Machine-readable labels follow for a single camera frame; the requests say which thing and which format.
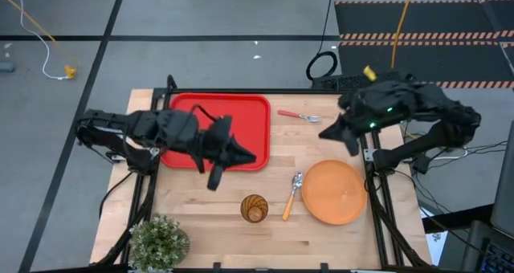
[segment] potted plant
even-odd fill
[[[172,218],[158,216],[130,229],[129,266],[142,272],[176,267],[190,249],[190,240],[178,225]]]

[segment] red fork handle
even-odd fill
[[[282,116],[293,116],[293,117],[301,118],[301,116],[298,113],[294,113],[294,112],[286,112],[286,111],[283,111],[283,110],[279,110],[278,113],[280,115],[282,115]]]

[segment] wooden table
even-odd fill
[[[149,109],[151,90],[133,90],[128,112]],[[332,124],[340,110],[337,95],[265,95],[271,104],[271,156],[256,172],[225,172],[216,192],[206,188],[206,174],[161,165],[153,214],[176,218],[190,236],[191,250],[179,267],[315,269],[328,263],[331,269],[378,269],[380,261],[369,202],[358,220],[331,226],[314,218],[296,195],[289,220],[282,213],[291,193],[296,171],[327,159],[347,162],[365,176],[362,156],[351,157],[342,143],[320,140],[317,134]],[[322,116],[317,124],[279,116],[278,109]],[[380,134],[382,148],[402,143],[398,126]],[[410,173],[408,167],[398,170]],[[114,165],[109,188],[127,172],[125,164]],[[135,177],[115,190],[104,204],[91,261],[101,259],[127,226]],[[425,232],[412,182],[397,173],[389,176],[390,192],[398,229],[409,244],[430,262]],[[269,204],[267,218],[253,224],[243,220],[239,207],[249,194],[260,194]],[[394,263],[390,236],[384,229],[390,263]]]

